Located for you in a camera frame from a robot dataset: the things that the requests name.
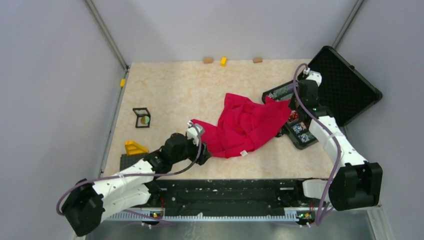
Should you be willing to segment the red t-shirt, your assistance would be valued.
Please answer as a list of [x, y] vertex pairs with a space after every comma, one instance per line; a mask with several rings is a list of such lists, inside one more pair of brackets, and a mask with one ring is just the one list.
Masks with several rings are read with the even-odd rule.
[[233, 158], [258, 150], [274, 138], [288, 121], [292, 110], [289, 100], [267, 97], [264, 104], [227, 93], [216, 125], [192, 119], [203, 127], [202, 142], [215, 158]]

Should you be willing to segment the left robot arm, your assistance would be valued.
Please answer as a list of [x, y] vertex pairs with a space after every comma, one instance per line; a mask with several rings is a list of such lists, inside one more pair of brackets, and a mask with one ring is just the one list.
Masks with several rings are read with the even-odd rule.
[[78, 237], [94, 231], [104, 220], [133, 206], [160, 202], [159, 177], [179, 175], [203, 165], [212, 154], [200, 136], [174, 133], [158, 150], [106, 177], [78, 181], [56, 204]]

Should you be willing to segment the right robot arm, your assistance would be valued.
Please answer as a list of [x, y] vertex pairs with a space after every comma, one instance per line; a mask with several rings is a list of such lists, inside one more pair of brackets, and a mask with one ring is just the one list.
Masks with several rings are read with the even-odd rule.
[[293, 92], [298, 114], [310, 118], [309, 132], [333, 163], [327, 180], [304, 180], [293, 192], [294, 202], [307, 206], [313, 199], [319, 199], [320, 208], [329, 203], [337, 211], [378, 205], [383, 178], [380, 164], [369, 162], [356, 151], [328, 108], [320, 106], [317, 101], [312, 102], [318, 97], [317, 81], [294, 80]]

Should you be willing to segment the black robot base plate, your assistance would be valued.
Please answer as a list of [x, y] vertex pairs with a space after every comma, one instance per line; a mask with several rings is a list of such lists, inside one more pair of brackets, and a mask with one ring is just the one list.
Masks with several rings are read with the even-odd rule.
[[143, 208], [158, 208], [165, 217], [283, 217], [289, 208], [318, 207], [306, 197], [303, 179], [165, 179]]

